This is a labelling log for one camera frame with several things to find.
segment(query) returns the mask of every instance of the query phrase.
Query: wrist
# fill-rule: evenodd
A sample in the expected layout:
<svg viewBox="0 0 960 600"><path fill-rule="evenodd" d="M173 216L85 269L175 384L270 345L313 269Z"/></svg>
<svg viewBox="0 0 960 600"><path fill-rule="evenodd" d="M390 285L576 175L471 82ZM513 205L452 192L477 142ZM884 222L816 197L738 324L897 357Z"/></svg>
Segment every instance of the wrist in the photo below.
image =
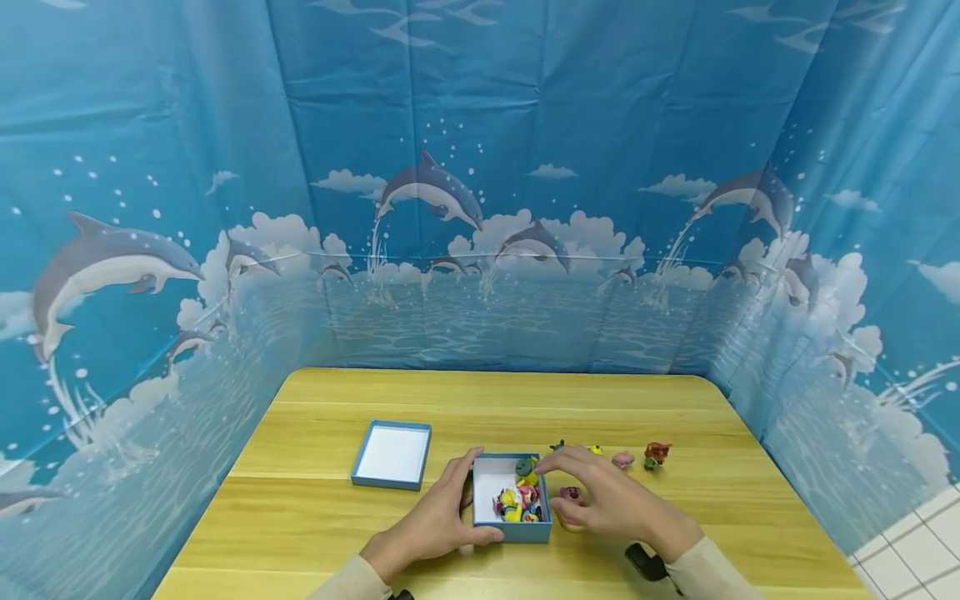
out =
<svg viewBox="0 0 960 600"><path fill-rule="evenodd" d="M675 563L704 537L704 531L697 521L678 509L665 511L652 522L643 541L667 564Z"/></svg>
<svg viewBox="0 0 960 600"><path fill-rule="evenodd" d="M387 586L414 562L411 548L393 529L382 531L370 538L360 551L360 557L370 564L380 576L380 581Z"/></svg>

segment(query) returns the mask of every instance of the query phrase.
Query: black object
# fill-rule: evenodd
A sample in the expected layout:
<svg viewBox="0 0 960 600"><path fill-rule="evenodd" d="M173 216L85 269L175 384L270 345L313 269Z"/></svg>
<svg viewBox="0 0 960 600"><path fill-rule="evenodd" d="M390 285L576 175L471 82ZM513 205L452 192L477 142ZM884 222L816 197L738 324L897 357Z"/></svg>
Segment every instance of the black object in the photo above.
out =
<svg viewBox="0 0 960 600"><path fill-rule="evenodd" d="M631 544L623 554L627 557L627 560L630 561L630 564L639 571L640 576L647 581L660 581L661 579L670 577L670 574L666 571L666 564L663 563L663 559L656 554L650 556L647 554L647 551L643 549L643 546L638 543ZM680 591L680 588L677 588L677 584L674 584L673 587L681 596L684 595L684 593Z"/></svg>

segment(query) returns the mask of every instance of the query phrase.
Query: hand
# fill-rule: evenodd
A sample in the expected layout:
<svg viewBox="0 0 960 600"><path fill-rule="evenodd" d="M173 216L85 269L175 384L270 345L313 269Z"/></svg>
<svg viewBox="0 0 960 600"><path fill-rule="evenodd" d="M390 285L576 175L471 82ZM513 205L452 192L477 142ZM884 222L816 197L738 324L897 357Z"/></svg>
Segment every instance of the hand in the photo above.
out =
<svg viewBox="0 0 960 600"><path fill-rule="evenodd" d="M373 536L360 551L383 583L389 585L416 561L436 559L461 546L503 541L503 532L495 527L471 527L460 520L460 511L473 501L472 494L464 493L464 484L473 459L482 452L483 447L475 447L451 459L417 506L396 525Z"/></svg>
<svg viewBox="0 0 960 600"><path fill-rule="evenodd" d="M670 504L602 456L565 445L537 465L537 473L561 470L587 488L589 506L551 498L550 508L589 531L649 544L670 564L692 548L704 532L693 517Z"/></svg>

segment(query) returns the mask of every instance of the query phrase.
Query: tiled wall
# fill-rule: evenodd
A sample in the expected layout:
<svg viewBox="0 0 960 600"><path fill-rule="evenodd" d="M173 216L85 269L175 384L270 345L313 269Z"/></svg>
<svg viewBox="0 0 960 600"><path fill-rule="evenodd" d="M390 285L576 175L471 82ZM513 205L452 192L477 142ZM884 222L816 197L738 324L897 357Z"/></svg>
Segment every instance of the tiled wall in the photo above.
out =
<svg viewBox="0 0 960 600"><path fill-rule="evenodd" d="M849 560L877 598L960 599L960 490L941 493Z"/></svg>

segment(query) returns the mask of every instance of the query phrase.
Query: shower curtain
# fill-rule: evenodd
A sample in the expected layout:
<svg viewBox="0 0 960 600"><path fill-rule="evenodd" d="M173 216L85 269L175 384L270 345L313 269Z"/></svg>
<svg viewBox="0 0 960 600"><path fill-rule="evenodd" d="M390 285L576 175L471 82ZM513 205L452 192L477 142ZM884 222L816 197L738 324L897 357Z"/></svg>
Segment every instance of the shower curtain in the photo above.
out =
<svg viewBox="0 0 960 600"><path fill-rule="evenodd" d="M958 11L8 6L0 597L149 597L304 366L705 376L856 560L955 482Z"/></svg>

